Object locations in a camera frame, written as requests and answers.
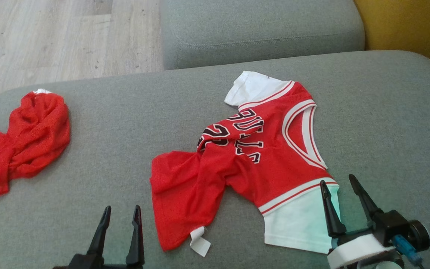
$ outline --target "white jersey trim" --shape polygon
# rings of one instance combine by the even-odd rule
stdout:
[[[295,150],[295,152],[297,152],[308,164],[326,170],[328,167],[326,167],[326,164],[321,159],[319,151],[316,148],[316,144],[314,143],[312,126],[315,107],[316,104],[312,99],[299,102],[298,104],[293,106],[292,109],[290,109],[290,111],[288,111],[288,113],[285,115],[281,131],[290,148]],[[294,118],[301,112],[308,114],[308,116],[306,117],[303,115],[302,123],[302,135],[308,153],[304,152],[299,146],[297,146],[288,135],[288,128],[290,127],[290,124],[293,122]]]
[[[242,110],[250,108],[250,107],[258,106],[258,105],[261,105],[261,104],[266,103],[266,102],[270,102],[271,100],[274,100],[274,99],[278,99],[278,98],[282,97],[283,95],[287,94],[292,89],[293,85],[295,85],[295,82],[289,81],[288,84],[283,85],[281,89],[277,89],[277,91],[274,94],[266,97],[265,99],[241,104],[239,106],[239,111],[242,111]]]
[[[289,92],[293,81],[277,80],[268,75],[244,71],[225,97],[225,103],[239,106],[239,111],[279,98]]]
[[[331,177],[323,177],[320,179],[315,179],[310,182],[306,182],[300,186],[297,186],[294,189],[291,189],[290,191],[285,192],[284,194],[281,194],[280,196],[276,197],[275,199],[269,201],[268,203],[258,207],[258,210],[260,210],[261,214],[263,216],[266,216],[270,214],[271,212],[275,211],[277,208],[280,208],[284,204],[292,201],[293,199],[296,199],[297,197],[302,196],[303,194],[306,194],[310,191],[314,191],[316,187],[319,187],[321,180],[324,180],[326,184],[336,184],[338,185],[334,179]]]

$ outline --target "red stripe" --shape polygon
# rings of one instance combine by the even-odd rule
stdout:
[[[266,100],[270,99],[271,97],[273,97],[273,96],[275,96],[275,95],[279,94],[280,92],[282,92],[282,91],[286,90],[286,88],[287,88],[291,83],[292,83],[292,81],[290,81],[290,83],[288,83],[288,85],[286,85],[283,89],[279,90],[278,92],[275,92],[273,95],[271,95],[271,96],[269,96],[269,97],[266,97],[265,99],[263,99],[263,100],[261,100],[261,101],[248,102],[248,103],[245,103],[245,104],[241,104],[239,107],[242,107],[242,106],[245,106],[245,105],[248,105],[248,104],[256,104],[256,103],[264,102],[264,101],[266,101]]]
[[[314,146],[314,138],[312,133],[312,124],[313,124],[313,113],[314,109],[311,109],[311,113],[309,113],[309,139],[311,140],[311,147],[313,148],[314,154],[318,158],[318,160],[321,162],[321,157],[318,155],[318,152],[316,150],[316,147]]]
[[[337,183],[336,183],[336,182],[326,182],[326,184],[337,184]],[[273,208],[275,208],[275,207],[279,206],[280,204],[284,203],[285,201],[288,201],[289,199],[291,199],[291,198],[293,198],[293,197],[295,197],[295,196],[299,195],[300,193],[302,193],[302,192],[304,192],[304,191],[307,191],[307,190],[309,190],[309,189],[313,189],[313,188],[315,188],[315,187],[318,187],[319,185],[320,185],[320,184],[318,183],[318,184],[316,184],[316,185],[313,185],[313,186],[307,187],[307,188],[305,188],[305,189],[303,189],[303,190],[301,190],[301,191],[298,191],[296,194],[293,194],[292,196],[290,196],[290,197],[288,197],[288,198],[284,199],[283,201],[281,201],[281,202],[279,202],[279,203],[275,204],[274,206],[272,206],[272,207],[270,207],[270,208],[266,209],[266,210],[265,210],[265,211],[263,211],[261,214],[265,214],[266,212],[268,212],[268,211],[272,210]]]
[[[300,109],[298,109],[297,111],[295,111],[295,112],[290,116],[290,119],[288,120],[288,122],[292,121],[292,118],[293,118],[293,117],[296,117],[296,116],[297,116],[297,114],[300,112],[300,110],[302,110],[302,109],[306,109],[306,106],[309,106],[309,105],[312,105],[312,104],[314,104],[314,102],[311,102],[311,103],[309,103],[309,104],[306,104],[306,105],[302,106]],[[285,129],[285,135],[286,135],[286,137],[290,137],[290,136],[289,136],[289,134],[288,134],[288,127],[290,127],[290,125],[287,125],[287,126],[286,126],[286,129]],[[309,155],[307,155],[306,153],[304,153],[302,150],[298,150],[297,145],[296,145],[295,143],[292,143],[292,144],[294,145],[294,150],[295,150],[296,152],[298,152],[298,154],[303,155],[303,156],[304,156],[304,157],[306,157],[307,159],[309,159],[309,160],[311,160],[312,162],[314,162],[314,163],[316,163],[316,164],[320,165],[321,167],[323,167],[323,165],[321,165],[318,161],[315,161],[315,160],[311,159],[311,158],[309,157]]]

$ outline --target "red basketball jersey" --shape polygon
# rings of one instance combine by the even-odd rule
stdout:
[[[239,113],[205,128],[193,153],[172,151],[152,162],[152,200],[163,250],[209,225],[225,186],[265,218],[265,243],[327,253],[319,182],[338,185],[314,143],[311,95],[299,82],[243,72],[225,102]]]

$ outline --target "gray sofa cushion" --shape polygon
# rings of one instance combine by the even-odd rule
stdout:
[[[151,160],[193,151],[205,126],[236,109],[223,100],[243,70],[298,80],[312,93],[316,143],[340,184],[341,219],[365,227],[348,173],[378,206],[430,230],[430,60],[371,51],[306,56],[162,73],[60,82],[0,95],[0,130],[19,99],[38,87],[65,97],[72,140],[33,179],[0,197],[0,268],[41,269],[87,249],[102,211],[112,206],[104,256],[125,259],[136,204],[142,206],[147,268],[328,268],[326,255],[263,243],[257,208],[227,189],[204,237],[206,258],[189,247],[162,252],[150,195]],[[430,250],[422,253],[430,268]]]
[[[352,0],[165,0],[165,69],[364,49]]]

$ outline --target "printed number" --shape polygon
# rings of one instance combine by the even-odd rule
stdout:
[[[205,150],[208,143],[214,143],[216,145],[221,145],[221,146],[228,145],[228,139],[220,139],[230,135],[230,132],[228,131],[228,129],[225,126],[222,126],[220,124],[213,124],[213,127],[214,127],[213,130],[208,127],[205,128],[205,130],[202,133],[202,136],[200,136],[200,139],[198,140],[198,143],[197,143],[197,148],[200,148],[200,150]],[[211,139],[207,141],[205,139],[205,136],[203,135],[207,135],[217,139]]]
[[[242,150],[243,146],[254,146],[257,148],[263,148],[263,141],[244,143],[244,142],[237,140],[237,141],[235,141],[235,154],[243,155],[244,154],[243,150]],[[247,156],[254,163],[260,162],[261,153],[259,153],[259,152],[254,152],[254,153],[248,154]]]
[[[207,136],[211,136],[211,137],[216,137],[216,138],[227,137],[230,135],[230,132],[228,131],[228,129],[225,126],[222,126],[220,124],[213,124],[213,126],[214,126],[214,129],[216,129],[216,130],[212,130],[212,129],[207,127],[207,128],[205,128],[205,130],[203,130],[202,134],[207,135]]]
[[[265,124],[265,122],[260,116],[257,116],[252,109],[244,110],[228,118],[229,121],[239,121],[242,119],[247,119],[247,120],[233,123],[232,126],[239,131],[247,131],[253,128],[257,128],[256,133],[263,132],[263,124]],[[251,134],[241,133],[240,140],[247,138],[250,135]],[[230,131],[225,126],[222,126],[220,124],[213,124],[213,128],[210,128],[210,127],[205,128],[205,130],[202,133],[202,136],[198,140],[197,148],[199,148],[201,151],[205,150],[206,145],[208,143],[214,143],[216,145],[221,145],[221,146],[228,145],[229,144],[228,139],[224,139],[228,136],[230,136]],[[246,142],[241,142],[240,140],[235,141],[235,154],[237,155],[244,155],[242,150],[242,147],[244,146],[263,148],[263,141],[246,143]],[[248,156],[252,160],[252,162],[259,163],[261,153],[254,152],[254,153],[247,154],[246,156]]]

